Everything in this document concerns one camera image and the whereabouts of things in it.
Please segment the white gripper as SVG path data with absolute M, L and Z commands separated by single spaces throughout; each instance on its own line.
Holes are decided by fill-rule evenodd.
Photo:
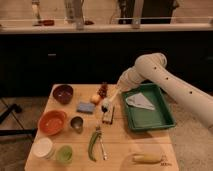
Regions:
M 135 67 L 130 67 L 119 77 L 117 88 L 121 92 L 126 92 L 139 87 L 140 84 L 145 80 L 146 78 L 139 74 Z

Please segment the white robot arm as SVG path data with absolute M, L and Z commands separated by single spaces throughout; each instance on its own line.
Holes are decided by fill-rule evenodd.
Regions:
M 172 75 L 165 69 L 166 65 L 167 59 L 162 53 L 141 55 L 122 73 L 117 89 L 125 92 L 137 88 L 144 80 L 150 80 L 213 132 L 213 96 Z

